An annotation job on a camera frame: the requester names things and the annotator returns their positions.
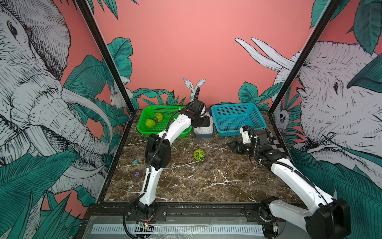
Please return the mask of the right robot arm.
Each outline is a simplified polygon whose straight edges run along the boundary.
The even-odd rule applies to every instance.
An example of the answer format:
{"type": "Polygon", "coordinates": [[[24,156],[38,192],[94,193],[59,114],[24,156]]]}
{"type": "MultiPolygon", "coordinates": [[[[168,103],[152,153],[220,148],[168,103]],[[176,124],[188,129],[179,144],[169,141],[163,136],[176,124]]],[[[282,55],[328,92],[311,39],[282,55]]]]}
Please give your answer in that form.
{"type": "Polygon", "coordinates": [[[278,176],[305,204],[300,208],[277,197],[261,202],[259,216],[264,222],[283,219],[303,229],[312,239],[343,239],[351,234],[351,213],[348,203],[324,192],[301,173],[278,149],[270,145],[270,132],[243,126],[242,140],[229,146],[236,154],[248,155],[278,176]]]}

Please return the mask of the custard apple with dark spots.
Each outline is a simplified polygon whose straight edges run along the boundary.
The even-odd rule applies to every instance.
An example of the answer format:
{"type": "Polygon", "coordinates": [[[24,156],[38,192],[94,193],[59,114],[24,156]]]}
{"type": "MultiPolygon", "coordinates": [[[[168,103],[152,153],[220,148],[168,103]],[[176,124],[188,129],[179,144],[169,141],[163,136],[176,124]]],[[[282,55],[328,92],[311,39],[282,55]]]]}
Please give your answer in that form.
{"type": "Polygon", "coordinates": [[[206,153],[202,149],[196,149],[193,156],[196,161],[204,161],[206,159],[206,153]]]}

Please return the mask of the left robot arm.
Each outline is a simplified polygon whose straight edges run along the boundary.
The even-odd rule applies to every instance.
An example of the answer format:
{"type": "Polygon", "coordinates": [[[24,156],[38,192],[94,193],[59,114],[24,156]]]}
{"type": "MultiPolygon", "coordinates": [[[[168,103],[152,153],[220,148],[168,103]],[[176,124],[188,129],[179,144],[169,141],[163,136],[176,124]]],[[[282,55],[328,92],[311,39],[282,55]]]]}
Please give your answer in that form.
{"type": "Polygon", "coordinates": [[[197,88],[193,100],[184,108],[177,109],[170,117],[166,128],[159,134],[151,134],[148,138],[145,163],[146,173],[140,195],[131,200],[126,208],[132,208],[142,221],[154,218],[156,189],[161,173],[171,159],[171,146],[181,133],[192,127],[210,126],[210,118],[206,116],[206,105],[199,100],[200,88],[197,88]]]}

